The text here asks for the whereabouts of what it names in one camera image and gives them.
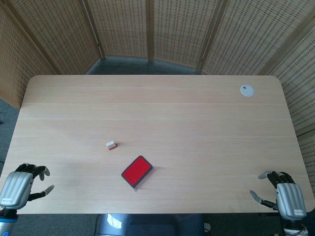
white round object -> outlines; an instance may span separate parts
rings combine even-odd
[[[255,90],[251,85],[242,85],[241,86],[241,93],[245,97],[251,97],[255,94]]]

floor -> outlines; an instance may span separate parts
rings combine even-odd
[[[145,59],[108,57],[99,60],[88,74],[195,74],[192,68]],[[0,99],[0,171],[3,168],[12,138],[18,110]],[[93,236],[96,214],[36,214],[20,215],[14,236]],[[269,236],[280,233],[281,219],[277,214],[205,214],[213,236]],[[309,235],[315,235],[315,211],[304,220]]]

woven screen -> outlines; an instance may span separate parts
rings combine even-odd
[[[299,145],[315,196],[315,134],[299,138]]]
[[[257,74],[314,6],[314,0],[229,0],[204,71]]]
[[[98,59],[78,0],[9,0],[62,74],[85,74]]]
[[[106,55],[147,56],[145,0],[88,0]]]
[[[1,7],[0,42],[0,96],[19,107],[29,79],[53,72]]]
[[[154,0],[156,59],[197,66],[216,0]]]
[[[315,27],[271,72],[282,83],[295,131],[315,125]]]

robotic hand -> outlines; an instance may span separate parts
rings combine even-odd
[[[277,203],[264,200],[251,190],[252,197],[258,203],[279,211],[285,220],[285,235],[307,236],[308,231],[301,223],[301,220],[306,216],[306,210],[300,186],[285,172],[265,171],[258,178],[268,178],[273,184],[276,189]]]
[[[34,179],[38,175],[43,181],[45,175],[50,175],[48,168],[24,163],[6,178],[0,193],[0,206],[3,208],[0,212],[0,236],[11,235],[18,219],[17,210],[24,207],[27,201],[45,197],[54,189],[54,185],[51,185],[40,193],[31,194]]]

small cube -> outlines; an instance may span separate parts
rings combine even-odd
[[[111,149],[116,148],[116,147],[117,147],[117,144],[116,144],[114,141],[110,141],[110,142],[108,142],[108,143],[106,144],[106,146],[107,146],[107,148],[108,148],[109,150],[111,150]]]

